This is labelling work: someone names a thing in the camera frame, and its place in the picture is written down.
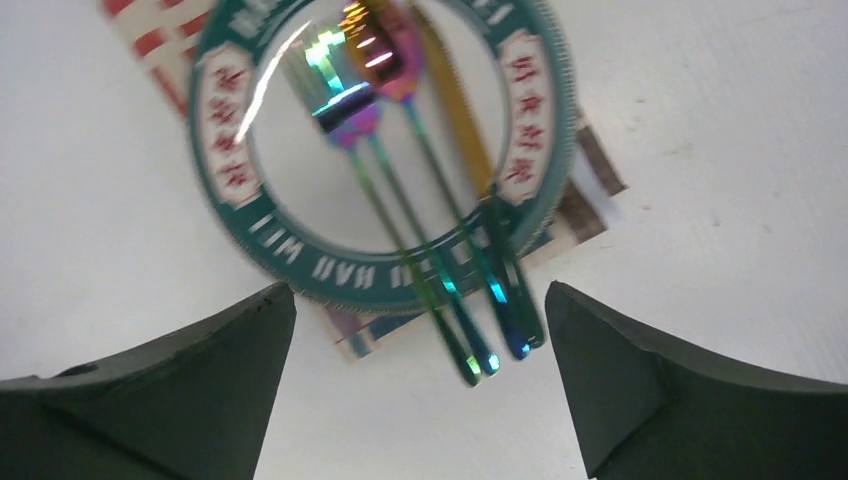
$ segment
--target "white table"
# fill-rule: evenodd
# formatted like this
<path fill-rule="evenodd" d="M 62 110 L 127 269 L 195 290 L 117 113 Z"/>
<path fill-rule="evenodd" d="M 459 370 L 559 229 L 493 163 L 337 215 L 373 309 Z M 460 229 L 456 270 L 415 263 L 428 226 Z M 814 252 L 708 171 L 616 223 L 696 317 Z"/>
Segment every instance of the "white table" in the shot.
<path fill-rule="evenodd" d="M 555 3 L 630 190 L 626 224 L 531 272 L 539 302 L 559 279 L 720 353 L 848 382 L 848 3 Z M 268 284 L 91 1 L 4 13 L 0 378 L 131 348 Z M 348 365 L 299 308 L 257 478 L 585 478 L 550 347 L 468 390 L 429 326 Z"/>

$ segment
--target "red chinese character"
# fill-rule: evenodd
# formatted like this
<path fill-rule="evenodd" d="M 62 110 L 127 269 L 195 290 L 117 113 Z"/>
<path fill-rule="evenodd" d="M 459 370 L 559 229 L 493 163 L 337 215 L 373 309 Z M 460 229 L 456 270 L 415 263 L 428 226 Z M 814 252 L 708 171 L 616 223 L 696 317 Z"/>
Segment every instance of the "red chinese character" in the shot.
<path fill-rule="evenodd" d="M 224 155 L 229 155 L 241 148 L 241 143 L 236 141 L 236 132 L 218 132 L 212 148 L 220 150 Z"/>
<path fill-rule="evenodd" d="M 530 170 L 533 169 L 533 160 L 530 158 L 516 158 L 512 162 L 512 166 L 509 168 L 509 174 L 506 176 L 507 180 L 515 179 L 515 183 L 524 183 L 531 178 L 533 178 L 533 172 Z"/>
<path fill-rule="evenodd" d="M 233 123 L 238 110 L 238 104 L 229 102 L 223 98 L 213 98 L 209 100 L 209 108 L 212 109 L 212 115 L 209 116 L 209 120 L 214 120 L 218 125 L 227 125 Z"/>
<path fill-rule="evenodd" d="M 244 69 L 239 70 L 238 72 L 233 72 L 233 67 L 226 66 L 221 67 L 215 70 L 215 77 L 217 78 L 217 87 L 218 90 L 222 90 L 227 93 L 233 93 L 239 88 L 241 88 L 241 79 L 244 75 Z"/>
<path fill-rule="evenodd" d="M 230 162 L 218 169 L 218 175 L 226 178 L 224 185 L 227 187 L 240 187 L 253 181 L 246 162 Z"/>
<path fill-rule="evenodd" d="M 529 55 L 524 55 L 513 60 L 509 64 L 515 71 L 515 76 L 512 78 L 513 83 L 523 82 L 528 78 L 538 75 L 539 71 L 534 65 L 535 59 Z"/>
<path fill-rule="evenodd" d="M 542 106 L 542 102 L 545 100 L 545 97 L 539 95 L 534 91 L 527 92 L 527 95 L 518 99 L 519 105 L 519 116 L 524 116 L 524 114 L 532 114 L 536 115 L 539 113 L 539 108 Z"/>
<path fill-rule="evenodd" d="M 518 139 L 518 146 L 524 147 L 527 150 L 541 150 L 542 141 L 538 138 L 545 131 L 536 125 L 524 125 L 521 127 L 521 137 Z"/>

